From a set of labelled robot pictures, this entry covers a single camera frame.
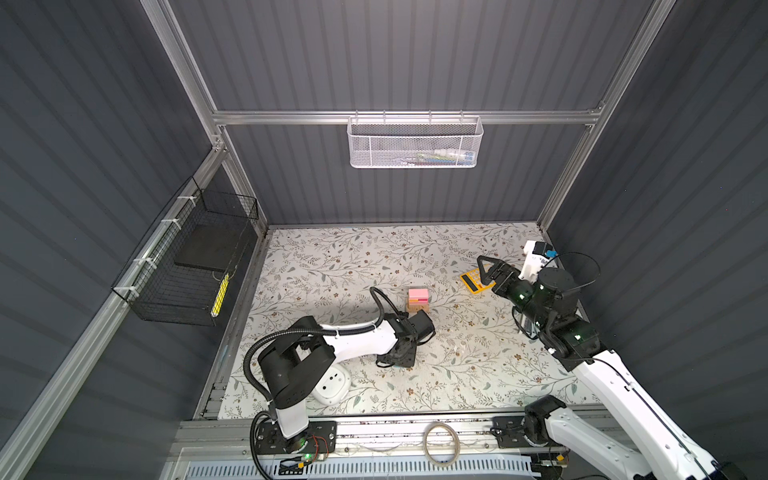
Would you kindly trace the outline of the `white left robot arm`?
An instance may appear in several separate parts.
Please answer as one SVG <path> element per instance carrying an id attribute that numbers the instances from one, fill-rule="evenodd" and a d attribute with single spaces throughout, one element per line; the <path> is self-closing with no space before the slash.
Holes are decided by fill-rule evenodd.
<path id="1" fill-rule="evenodd" d="M 244 372 L 267 399 L 282 437 L 300 442 L 309 432 L 307 398 L 314 394 L 335 402 L 346 395 L 346 384 L 333 385 L 342 372 L 341 363 L 368 357 L 380 368 L 411 368 L 418 348 L 435 333 L 433 321 L 423 311 L 412 316 L 384 313 L 373 322 L 343 327 L 321 325 L 305 316 L 254 344 L 244 360 Z"/>

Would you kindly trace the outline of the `light pink wood block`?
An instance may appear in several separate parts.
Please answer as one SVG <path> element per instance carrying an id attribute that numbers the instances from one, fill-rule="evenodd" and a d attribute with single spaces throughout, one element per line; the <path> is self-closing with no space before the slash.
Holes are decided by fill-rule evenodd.
<path id="1" fill-rule="evenodd" d="M 408 290 L 408 302 L 410 304 L 427 304 L 430 294 L 427 288 L 410 288 Z"/>

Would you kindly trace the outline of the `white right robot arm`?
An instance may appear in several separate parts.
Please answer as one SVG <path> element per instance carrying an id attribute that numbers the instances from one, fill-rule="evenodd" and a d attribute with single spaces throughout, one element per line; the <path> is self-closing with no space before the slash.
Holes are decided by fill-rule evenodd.
<path id="1" fill-rule="evenodd" d="M 513 318 L 529 339 L 599 398 L 630 437 L 617 444 L 579 417 L 564 401 L 545 395 L 528 404 L 520 429 L 535 447 L 559 445 L 588 461 L 608 479 L 742 479 L 731 462 L 701 447 L 648 394 L 621 357 L 577 313 L 584 285 L 555 266 L 551 250 L 533 250 L 518 269 L 497 258 L 477 259 L 480 281 L 513 305 Z"/>

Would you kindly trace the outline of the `arched natural wood block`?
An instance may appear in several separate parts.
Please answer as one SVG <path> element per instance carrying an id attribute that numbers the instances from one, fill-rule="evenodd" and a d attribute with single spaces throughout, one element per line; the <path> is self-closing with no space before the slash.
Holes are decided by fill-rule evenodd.
<path id="1" fill-rule="evenodd" d="M 408 303 L 406 310 L 409 314 L 416 314 L 420 311 L 429 312 L 430 306 L 428 303 Z"/>

